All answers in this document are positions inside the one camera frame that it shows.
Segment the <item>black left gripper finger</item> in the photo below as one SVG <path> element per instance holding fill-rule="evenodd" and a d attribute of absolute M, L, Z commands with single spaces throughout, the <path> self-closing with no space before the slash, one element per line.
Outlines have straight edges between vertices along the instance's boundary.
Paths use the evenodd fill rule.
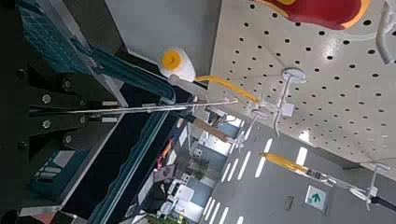
<path fill-rule="evenodd" d="M 29 117 L 26 121 L 28 159 L 31 160 L 51 141 L 77 151 L 91 150 L 117 123 L 117 118 L 110 118 L 110 122 L 103 122 L 103 119 L 99 115 L 86 114 Z"/>
<path fill-rule="evenodd" d="M 26 106 L 29 112 L 85 110 L 118 105 L 117 99 L 93 76 L 80 72 L 56 73 L 28 65 Z"/>

